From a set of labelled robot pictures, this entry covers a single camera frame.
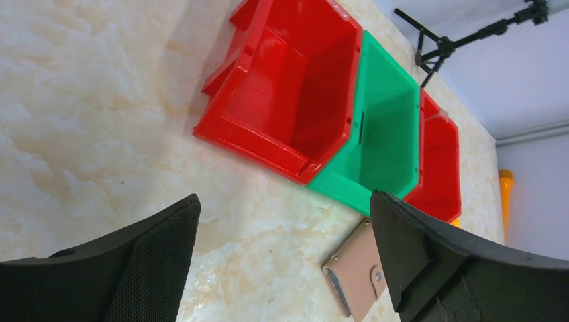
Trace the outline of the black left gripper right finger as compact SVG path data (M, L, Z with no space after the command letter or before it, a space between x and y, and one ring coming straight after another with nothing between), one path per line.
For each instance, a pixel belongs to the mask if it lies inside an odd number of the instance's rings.
M567 321L568 262L516 250L374 191L370 219L402 321Z

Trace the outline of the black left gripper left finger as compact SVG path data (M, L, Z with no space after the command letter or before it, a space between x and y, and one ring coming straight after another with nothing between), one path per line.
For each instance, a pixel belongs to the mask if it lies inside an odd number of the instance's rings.
M1 263L2 321L175 321L201 204L191 194L47 258Z

